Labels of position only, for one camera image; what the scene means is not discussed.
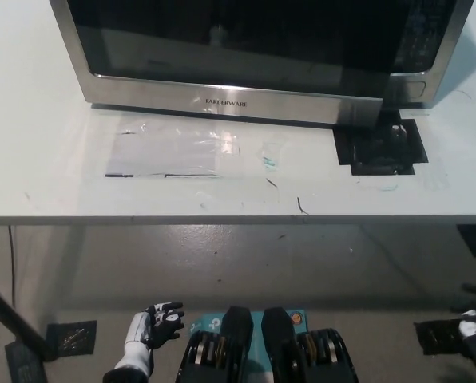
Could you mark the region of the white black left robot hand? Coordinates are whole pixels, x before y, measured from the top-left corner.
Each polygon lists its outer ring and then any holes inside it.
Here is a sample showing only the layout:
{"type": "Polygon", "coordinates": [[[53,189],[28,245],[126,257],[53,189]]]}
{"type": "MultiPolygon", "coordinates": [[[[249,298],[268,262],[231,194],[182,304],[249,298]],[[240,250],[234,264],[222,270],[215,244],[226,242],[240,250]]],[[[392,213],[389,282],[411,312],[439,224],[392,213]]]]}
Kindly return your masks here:
{"type": "Polygon", "coordinates": [[[125,338],[125,345],[142,344],[149,350],[155,350],[167,341],[178,339],[178,331],[184,328],[182,308],[182,302],[162,302],[135,314],[125,338]]]}

